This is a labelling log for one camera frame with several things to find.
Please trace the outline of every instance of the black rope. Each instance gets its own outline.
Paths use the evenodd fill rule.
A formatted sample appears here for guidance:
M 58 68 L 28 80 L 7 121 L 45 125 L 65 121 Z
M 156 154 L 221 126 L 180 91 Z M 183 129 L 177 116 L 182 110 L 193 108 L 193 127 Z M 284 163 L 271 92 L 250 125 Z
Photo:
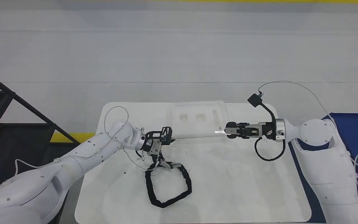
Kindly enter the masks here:
M 185 192 L 181 193 L 180 195 L 176 196 L 175 198 L 172 198 L 166 202 L 161 202 L 160 200 L 158 200 L 156 197 L 156 194 L 154 193 L 152 180 L 150 178 L 151 172 L 153 171 L 155 166 L 156 166 L 156 162 L 151 164 L 151 166 L 145 172 L 145 183 L 147 184 L 148 197 L 149 197 L 149 200 L 152 205 L 157 206 L 159 208 L 166 208 L 166 207 L 176 203 L 177 201 L 185 198 L 189 194 L 191 194 L 192 186 L 191 186 L 191 179 L 190 179 L 189 173 L 185 169 L 185 167 L 183 165 L 181 165 L 180 167 L 177 167 L 177 168 L 179 169 L 179 171 L 181 172 L 181 174 L 183 175 L 183 177 L 185 179 L 185 183 L 187 185 L 187 190 Z
M 282 140 L 283 147 L 282 147 L 281 153 L 280 153 L 278 156 L 276 156 L 275 158 L 264 158 L 264 157 L 262 157 L 262 156 L 258 153 L 258 150 L 257 150 L 257 143 L 258 143 L 258 141 L 260 141 L 261 139 L 262 139 L 262 137 L 258 138 L 258 140 L 255 141 L 255 152 L 256 152 L 256 154 L 259 156 L 260 159 L 262 159 L 262 160 L 264 160 L 264 161 L 267 161 L 267 162 L 275 161 L 275 160 L 277 160 L 278 158 L 280 158 L 280 157 L 284 154 L 285 149 L 286 149 L 286 142 L 285 142 L 285 140 Z

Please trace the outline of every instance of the robotic arm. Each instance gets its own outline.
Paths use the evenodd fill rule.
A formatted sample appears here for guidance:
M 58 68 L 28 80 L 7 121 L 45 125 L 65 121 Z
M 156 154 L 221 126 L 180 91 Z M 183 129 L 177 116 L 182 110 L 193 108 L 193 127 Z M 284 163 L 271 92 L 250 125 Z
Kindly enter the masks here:
M 108 133 L 93 136 L 45 167 L 23 172 L 2 183 L 0 223 L 50 222 L 59 212 L 69 188 L 121 147 L 147 151 L 157 163 L 164 164 L 159 159 L 161 145 L 174 141 L 171 135 L 170 127 L 144 134 L 130 123 L 117 120 Z
M 229 122 L 225 127 L 228 138 L 257 138 L 255 151 L 265 161 L 277 160 L 284 153 L 285 142 L 291 142 L 303 175 L 315 192 L 327 223 L 358 223 L 357 176 L 350 153 L 346 149 L 335 123 L 329 119 L 309 120 L 293 126 L 286 119 L 276 119 L 259 95 L 248 101 L 254 107 L 262 106 L 272 118 L 271 122 L 258 124 Z M 263 158 L 257 142 L 263 138 L 283 142 L 282 152 L 275 158 Z M 298 139 L 311 146 L 328 145 L 325 150 L 302 149 Z

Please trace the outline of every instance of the black loop cable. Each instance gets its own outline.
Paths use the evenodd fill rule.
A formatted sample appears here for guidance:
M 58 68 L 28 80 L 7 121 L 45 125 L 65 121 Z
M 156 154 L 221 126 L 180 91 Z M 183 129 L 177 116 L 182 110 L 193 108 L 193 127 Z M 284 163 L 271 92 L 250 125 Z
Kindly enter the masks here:
M 257 150 L 257 143 L 258 143 L 258 141 L 260 141 L 261 139 L 262 139 L 262 137 L 258 138 L 258 140 L 255 141 L 255 152 L 256 152 L 256 154 L 259 156 L 260 159 L 262 159 L 262 160 L 264 160 L 264 161 L 267 161 L 267 162 L 271 162 L 271 161 L 277 160 L 278 158 L 280 158 L 280 157 L 284 154 L 285 149 L 286 149 L 286 141 L 283 139 L 283 140 L 282 140 L 283 148 L 282 148 L 281 153 L 280 153 L 278 156 L 276 156 L 275 158 L 264 158 L 264 157 L 262 157 L 262 156 L 258 153 L 258 150 Z

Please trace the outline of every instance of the black cable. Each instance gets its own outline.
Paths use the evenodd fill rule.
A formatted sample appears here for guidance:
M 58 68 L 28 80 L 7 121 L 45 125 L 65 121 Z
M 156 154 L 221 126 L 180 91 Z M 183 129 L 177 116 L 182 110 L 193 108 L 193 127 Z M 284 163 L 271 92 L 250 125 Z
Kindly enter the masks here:
M 142 156 L 138 153 L 137 150 L 135 150 L 135 153 L 141 158 Z
M 271 115 L 271 120 L 272 120 L 272 125 L 274 126 L 273 127 L 273 133 L 272 133 L 272 136 L 274 137 L 274 140 L 276 140 L 276 118 L 275 118 L 275 115 L 273 114 L 273 112 L 263 103 L 260 103 L 260 105 L 267 111 L 270 113 Z
M 280 158 L 280 157 L 284 154 L 285 149 L 286 149 L 286 142 L 285 142 L 285 140 L 283 139 L 283 140 L 282 140 L 282 142 L 283 142 L 283 148 L 282 148 L 281 153 L 280 153 L 278 156 L 276 156 L 275 158 L 263 158 L 263 157 L 258 153 L 258 150 L 257 150 L 257 143 L 258 143 L 258 141 L 260 141 L 261 139 L 262 139 L 262 137 L 258 138 L 258 140 L 255 141 L 255 152 L 256 152 L 256 154 L 259 156 L 260 159 L 262 159 L 262 160 L 264 160 L 264 161 L 267 161 L 267 162 L 275 161 L 275 160 L 277 160 L 278 158 Z

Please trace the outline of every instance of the yellow stripe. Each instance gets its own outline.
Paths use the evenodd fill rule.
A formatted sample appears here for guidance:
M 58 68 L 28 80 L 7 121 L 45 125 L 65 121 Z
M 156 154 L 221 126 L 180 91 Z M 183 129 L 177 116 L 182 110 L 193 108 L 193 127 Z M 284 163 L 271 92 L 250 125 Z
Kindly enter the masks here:
M 70 135 L 78 142 L 82 143 L 87 139 L 92 138 L 95 135 L 95 133 L 70 133 Z M 51 138 L 51 142 L 66 143 L 66 142 L 71 142 L 71 140 L 63 136 L 61 133 L 54 133 Z
M 123 0 L 77 0 L 79 2 L 122 2 Z M 358 4 L 358 0 L 148 0 L 154 2 L 221 2 L 221 3 L 336 3 Z

